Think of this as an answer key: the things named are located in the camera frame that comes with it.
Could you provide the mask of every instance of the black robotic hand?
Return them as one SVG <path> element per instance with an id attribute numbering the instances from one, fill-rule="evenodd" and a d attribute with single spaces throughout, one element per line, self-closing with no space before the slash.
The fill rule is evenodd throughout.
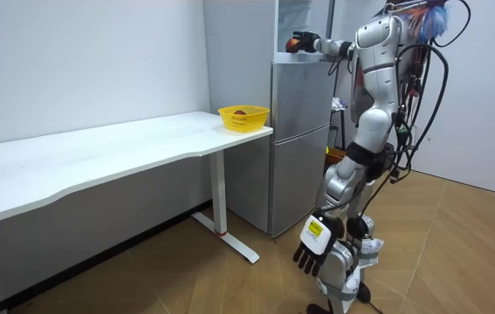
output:
<path id="1" fill-rule="evenodd" d="M 315 49 L 313 44 L 315 40 L 319 38 L 320 36 L 312 31 L 295 31 L 293 33 L 293 39 L 297 40 L 298 43 L 291 47 L 286 46 L 286 51 L 290 53 L 296 53 L 302 50 L 314 53 L 317 50 Z"/>
<path id="2" fill-rule="evenodd" d="M 301 242 L 298 249 L 293 254 L 293 261 L 297 263 L 299 268 L 303 269 L 306 274 L 311 273 L 313 276 L 317 276 L 319 274 L 320 267 L 327 258 L 328 252 L 331 251 L 331 248 L 336 240 L 341 239 L 344 236 L 345 229 L 340 218 L 326 215 L 320 211 L 314 212 L 313 216 L 331 231 L 331 236 L 328 240 L 327 247 L 322 254 L 316 254 L 303 242 Z"/>

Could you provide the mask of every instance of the silver refrigerator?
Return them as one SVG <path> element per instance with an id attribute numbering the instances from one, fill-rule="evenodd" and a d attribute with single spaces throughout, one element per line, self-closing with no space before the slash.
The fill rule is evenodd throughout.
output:
<path id="1" fill-rule="evenodd" d="M 204 0 L 212 112 L 271 109 L 270 137 L 224 150 L 227 207 L 277 236 L 313 207 L 333 99 L 331 62 L 285 53 L 292 31 L 325 33 L 329 0 Z"/>
<path id="2" fill-rule="evenodd" d="M 307 214 L 323 177 L 334 79 L 328 63 L 274 64 L 263 138 L 226 149 L 228 208 L 277 236 Z"/>

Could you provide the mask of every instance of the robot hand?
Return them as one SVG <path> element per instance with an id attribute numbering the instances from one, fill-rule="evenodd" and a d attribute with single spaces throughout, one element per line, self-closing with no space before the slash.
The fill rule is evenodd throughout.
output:
<path id="1" fill-rule="evenodd" d="M 312 31 L 295 31 L 292 39 L 286 44 L 285 50 L 290 53 L 297 53 L 298 51 L 306 51 L 314 53 L 315 40 L 320 39 L 320 36 Z"/>
<path id="2" fill-rule="evenodd" d="M 301 243 L 293 255 L 293 261 L 306 274 L 317 276 L 337 239 L 344 236 L 344 224 L 340 218 L 314 212 L 300 233 Z"/>

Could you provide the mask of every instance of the door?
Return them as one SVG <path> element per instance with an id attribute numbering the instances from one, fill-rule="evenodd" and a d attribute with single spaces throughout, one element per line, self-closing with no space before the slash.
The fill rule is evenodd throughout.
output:
<path id="1" fill-rule="evenodd" d="M 292 139 L 328 124 L 334 76 L 330 62 L 284 63 L 272 67 L 272 138 Z"/>
<path id="2" fill-rule="evenodd" d="M 271 147 L 271 235 L 307 214 L 323 177 L 328 125 Z"/>

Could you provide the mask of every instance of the white wall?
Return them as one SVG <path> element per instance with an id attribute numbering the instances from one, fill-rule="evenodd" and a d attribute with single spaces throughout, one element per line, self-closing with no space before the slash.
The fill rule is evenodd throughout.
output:
<path id="1" fill-rule="evenodd" d="M 202 0 L 0 1 L 0 141 L 209 109 Z M 1 221 L 0 301 L 209 200 L 209 177 L 181 160 Z"/>
<path id="2" fill-rule="evenodd" d="M 472 20 L 468 30 L 442 49 L 450 63 L 449 85 L 436 122 L 416 153 L 414 168 L 495 191 L 495 13 L 491 1 L 469 3 Z M 450 31 L 440 43 L 453 38 L 466 19 L 458 2 L 447 5 Z M 433 110 L 441 75 L 442 66 L 435 61 L 417 124 L 420 127 Z"/>
<path id="3" fill-rule="evenodd" d="M 209 111 L 201 0 L 0 1 L 0 141 Z"/>

